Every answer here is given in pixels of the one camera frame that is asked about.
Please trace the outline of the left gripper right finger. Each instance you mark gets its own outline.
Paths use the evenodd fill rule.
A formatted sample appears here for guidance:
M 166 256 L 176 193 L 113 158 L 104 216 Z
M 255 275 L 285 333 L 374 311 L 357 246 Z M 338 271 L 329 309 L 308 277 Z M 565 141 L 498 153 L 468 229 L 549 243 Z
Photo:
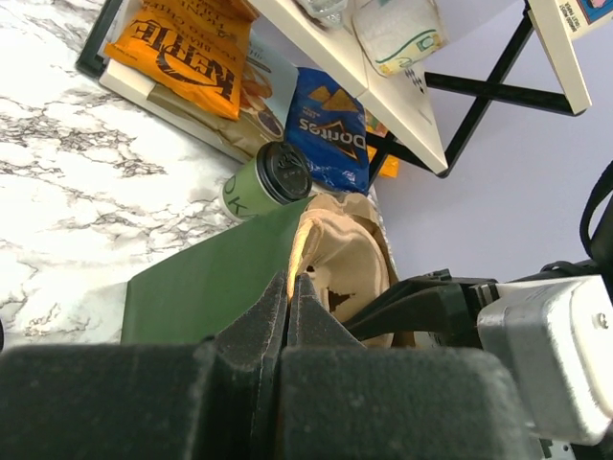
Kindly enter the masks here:
M 512 377 L 475 349 L 368 349 L 296 279 L 280 364 L 280 459 L 528 459 Z

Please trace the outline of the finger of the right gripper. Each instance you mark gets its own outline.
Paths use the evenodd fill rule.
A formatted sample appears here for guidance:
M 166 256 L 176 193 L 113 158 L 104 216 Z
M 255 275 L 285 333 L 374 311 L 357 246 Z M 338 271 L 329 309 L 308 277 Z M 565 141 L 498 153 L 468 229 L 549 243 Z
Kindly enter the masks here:
M 495 299 L 496 284 L 488 278 L 412 277 L 385 290 L 344 327 L 358 340 L 420 332 L 441 343 L 477 343 L 477 316 Z

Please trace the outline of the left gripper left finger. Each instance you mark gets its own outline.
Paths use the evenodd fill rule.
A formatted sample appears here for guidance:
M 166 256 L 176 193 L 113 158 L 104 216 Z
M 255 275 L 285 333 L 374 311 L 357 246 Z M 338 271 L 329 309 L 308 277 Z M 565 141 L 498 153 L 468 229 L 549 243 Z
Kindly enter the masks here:
M 1 356 L 5 459 L 270 459 L 286 279 L 188 345 L 38 345 Z

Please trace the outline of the brown paper bag green side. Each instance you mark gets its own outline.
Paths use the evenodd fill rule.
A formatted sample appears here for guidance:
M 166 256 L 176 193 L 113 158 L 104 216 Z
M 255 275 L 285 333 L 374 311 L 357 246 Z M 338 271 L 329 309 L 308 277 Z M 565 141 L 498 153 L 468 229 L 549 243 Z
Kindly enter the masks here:
M 319 194 L 251 218 L 135 275 L 127 284 L 124 344 L 186 344 L 217 334 L 247 311 L 274 276 L 287 271 L 301 215 L 324 209 L 377 223 L 361 194 Z

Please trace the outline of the brown pulp cup carrier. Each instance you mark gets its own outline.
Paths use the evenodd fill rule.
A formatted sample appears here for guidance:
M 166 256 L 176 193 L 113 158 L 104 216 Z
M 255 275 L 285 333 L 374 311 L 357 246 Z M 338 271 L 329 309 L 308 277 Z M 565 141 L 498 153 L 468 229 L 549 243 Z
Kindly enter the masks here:
M 292 243 L 286 293 L 306 274 L 316 298 L 349 321 L 397 282 L 380 226 L 368 218 L 317 209 L 303 212 Z

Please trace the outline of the single green paper cup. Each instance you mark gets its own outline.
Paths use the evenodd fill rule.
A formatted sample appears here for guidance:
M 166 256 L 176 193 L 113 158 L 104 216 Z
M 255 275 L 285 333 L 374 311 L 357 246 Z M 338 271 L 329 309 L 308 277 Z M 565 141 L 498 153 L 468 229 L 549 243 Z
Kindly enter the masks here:
M 221 185 L 218 197 L 222 210 L 235 221 L 262 216 L 282 206 L 264 187 L 255 159 Z

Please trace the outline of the single black plastic lid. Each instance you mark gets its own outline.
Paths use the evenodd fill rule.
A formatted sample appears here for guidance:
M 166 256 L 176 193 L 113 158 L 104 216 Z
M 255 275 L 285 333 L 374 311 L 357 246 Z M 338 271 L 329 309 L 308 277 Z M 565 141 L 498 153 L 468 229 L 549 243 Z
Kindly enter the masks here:
M 308 197 L 312 177 L 299 149 L 287 142 L 269 142 L 260 148 L 255 159 L 262 187 L 275 201 L 289 204 Z

